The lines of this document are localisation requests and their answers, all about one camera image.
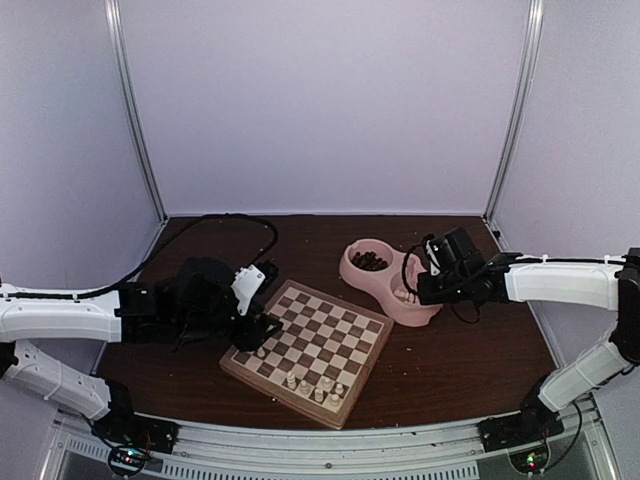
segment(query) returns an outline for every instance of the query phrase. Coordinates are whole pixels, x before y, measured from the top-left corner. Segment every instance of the wooden chessboard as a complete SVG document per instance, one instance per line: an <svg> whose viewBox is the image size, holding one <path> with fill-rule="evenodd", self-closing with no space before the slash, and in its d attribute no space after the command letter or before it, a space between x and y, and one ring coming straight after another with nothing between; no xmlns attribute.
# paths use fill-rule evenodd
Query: wooden chessboard
<svg viewBox="0 0 640 480"><path fill-rule="evenodd" d="M288 407L341 429L389 338L393 320L291 280L265 311L284 326L263 345L263 358L231 347L220 366ZM287 385L288 372L295 374L294 389ZM302 380L310 391L301 391ZM338 383L344 393L336 405L330 395ZM316 401L316 388L322 390L322 401Z"/></svg>

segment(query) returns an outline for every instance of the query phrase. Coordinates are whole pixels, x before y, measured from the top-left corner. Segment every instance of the pink tray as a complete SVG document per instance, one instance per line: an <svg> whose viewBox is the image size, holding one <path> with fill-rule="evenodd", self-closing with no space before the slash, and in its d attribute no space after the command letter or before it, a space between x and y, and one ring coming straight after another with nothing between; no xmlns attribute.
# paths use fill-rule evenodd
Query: pink tray
<svg viewBox="0 0 640 480"><path fill-rule="evenodd" d="M367 272L351 263L357 252L375 252L389 266L378 272ZM384 312L401 325L423 327L440 311L442 305L420 305L418 299L407 293L402 283L402 261L405 253L391 248L380 240L365 238L347 247L340 260L340 276L352 287L373 296ZM416 288L418 274L426 270L417 255L411 255L407 264L407 281Z"/></svg>

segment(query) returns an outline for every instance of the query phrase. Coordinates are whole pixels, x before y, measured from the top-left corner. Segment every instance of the wire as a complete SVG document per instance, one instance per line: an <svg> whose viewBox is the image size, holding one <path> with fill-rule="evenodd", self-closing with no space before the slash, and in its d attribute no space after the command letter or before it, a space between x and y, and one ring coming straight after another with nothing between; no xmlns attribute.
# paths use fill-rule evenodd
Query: wire
<svg viewBox="0 0 640 480"><path fill-rule="evenodd" d="M226 219L226 218L258 223L260 225L264 225L265 228L268 228L269 230L271 230L271 234L272 234L271 241L267 244L266 247L260 249L258 254L253 258L253 260L251 260L251 262L249 262L249 264L256 263L260 258L266 255L278 242L278 238L279 238L278 229L275 227L273 223L271 223L268 220L252 217L250 215L244 215L242 213L224 213L224 214L211 213L207 215L202 215L201 217L195 218L190 222L187 222L177 232L175 232L167 240L165 240L165 242L162 245L160 245L153 252L151 252L149 256L142 263L140 263L140 265L138 265L127 275L125 275L120 280L118 280L117 282L111 285L99 288L97 290L90 290L88 292L80 293L77 295L73 295L69 293L18 292L18 293L9 294L4 298L35 298L35 299L46 299L46 300L86 300L88 298L94 298L94 297L99 297L100 295L105 295L109 292L112 292L122 287L125 283L131 280L135 275L140 273L160 254L160 252L162 252L166 247L169 246L169 244L171 244L176 238L178 238L180 235L185 233L187 230L191 229L195 225L205 220Z"/></svg>
<svg viewBox="0 0 640 480"><path fill-rule="evenodd" d="M558 459L555 462L553 462L551 465L549 465L548 467L544 467L543 471L545 473L551 470L552 468L557 467L558 464L562 462L562 460L564 460L567 457L567 455L569 455L569 452L578 441L578 437L580 437L580 432L582 431L582 411L580 411L580 407L578 407L578 404L575 402L575 400L571 403L575 407L576 412L578 412L578 429L576 430L576 434L573 437L573 440L571 440L571 443L569 444L567 449L564 452L562 452L562 455L560 455Z"/></svg>

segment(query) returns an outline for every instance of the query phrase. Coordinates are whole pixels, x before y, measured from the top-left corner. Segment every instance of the wooden table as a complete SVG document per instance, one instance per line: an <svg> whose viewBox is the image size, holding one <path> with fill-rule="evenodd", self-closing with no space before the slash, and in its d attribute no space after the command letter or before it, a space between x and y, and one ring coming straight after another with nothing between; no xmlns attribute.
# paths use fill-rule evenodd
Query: wooden table
<svg viewBox="0 0 640 480"><path fill-rule="evenodd" d="M382 313L372 297L338 277L344 248L359 238L379 238L406 250L427 233L438 235L463 226L487 258L497 252L476 217L270 220L280 231L281 240L269 255L280 267L280 277L263 301L291 278ZM185 221L171 220L164 236ZM191 256L217 257L235 269L253 258L268 239L268 230L254 224L201 223L167 247L141 279L172 276ZM125 383L135 408L143 413L242 427L321 428L225 374L218 362L228 348L226 340L188 346L176 354L167 345L109 345L100 375ZM427 327L394 327L345 429L422 425L508 412L517 409L533 383L553 369L526 305L487 305L477 325L461 323L445 307Z"/></svg>

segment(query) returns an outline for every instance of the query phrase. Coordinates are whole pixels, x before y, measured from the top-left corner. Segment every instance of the chess piece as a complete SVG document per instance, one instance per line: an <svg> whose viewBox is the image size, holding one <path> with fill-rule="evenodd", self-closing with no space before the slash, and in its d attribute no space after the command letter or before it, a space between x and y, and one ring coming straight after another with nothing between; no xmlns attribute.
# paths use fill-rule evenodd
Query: chess piece
<svg viewBox="0 0 640 480"><path fill-rule="evenodd" d="M296 389L296 376L293 372L287 373L287 387L289 387L289 390Z"/></svg>
<svg viewBox="0 0 640 480"><path fill-rule="evenodd" d="M309 385L306 380L302 380L300 382L300 393L302 393L303 395L308 395L309 393L311 393L311 385Z"/></svg>

